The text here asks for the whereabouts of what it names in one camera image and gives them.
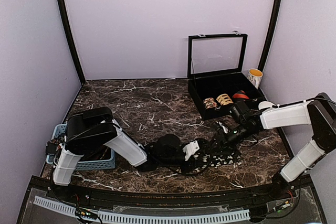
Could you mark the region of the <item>black white patterned tie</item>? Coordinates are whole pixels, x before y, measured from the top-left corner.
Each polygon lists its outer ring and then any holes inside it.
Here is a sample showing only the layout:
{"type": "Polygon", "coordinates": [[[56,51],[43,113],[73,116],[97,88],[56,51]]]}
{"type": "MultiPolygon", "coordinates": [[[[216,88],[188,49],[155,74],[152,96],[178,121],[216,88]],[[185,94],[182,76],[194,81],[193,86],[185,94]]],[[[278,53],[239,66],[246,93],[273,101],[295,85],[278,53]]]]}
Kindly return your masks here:
{"type": "Polygon", "coordinates": [[[238,149],[227,148],[221,152],[211,151],[210,153],[196,153],[193,158],[199,168],[219,167],[231,165],[240,161],[241,152],[238,149]]]}

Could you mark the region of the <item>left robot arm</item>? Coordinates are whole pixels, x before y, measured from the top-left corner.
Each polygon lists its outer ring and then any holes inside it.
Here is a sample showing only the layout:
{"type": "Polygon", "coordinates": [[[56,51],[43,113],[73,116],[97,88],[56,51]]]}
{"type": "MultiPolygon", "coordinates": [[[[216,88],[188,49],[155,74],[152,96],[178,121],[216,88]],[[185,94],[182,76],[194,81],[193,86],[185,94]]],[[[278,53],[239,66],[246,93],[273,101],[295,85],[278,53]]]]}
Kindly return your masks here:
{"type": "Polygon", "coordinates": [[[157,141],[143,146],[122,129],[108,107],[86,110],[69,118],[64,142],[57,147],[50,186],[61,200],[69,201],[74,197],[74,189],[69,184],[79,161],[104,146],[141,172],[150,172],[159,166],[170,170],[178,167],[180,174],[195,176],[199,172],[196,170],[194,155],[199,153],[204,153],[206,158],[201,170],[209,164],[210,147],[203,138],[181,144],[176,135],[165,134],[157,141]]]}

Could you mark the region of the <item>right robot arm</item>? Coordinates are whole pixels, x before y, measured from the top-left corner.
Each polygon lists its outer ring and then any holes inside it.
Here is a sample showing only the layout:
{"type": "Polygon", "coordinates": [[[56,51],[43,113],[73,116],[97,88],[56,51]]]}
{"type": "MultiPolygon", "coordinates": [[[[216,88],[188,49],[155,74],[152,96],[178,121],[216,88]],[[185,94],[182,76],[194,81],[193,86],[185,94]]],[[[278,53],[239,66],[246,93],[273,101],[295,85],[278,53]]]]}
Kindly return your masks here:
{"type": "Polygon", "coordinates": [[[307,139],[301,149],[273,175],[268,187],[268,195],[273,200],[280,199],[292,182],[335,150],[335,101],[324,92],[313,98],[282,105],[262,101],[258,109],[251,109],[246,102],[239,101],[229,113],[237,126],[232,130],[220,127],[213,137],[221,151],[261,131],[309,130],[304,134],[307,139]]]}

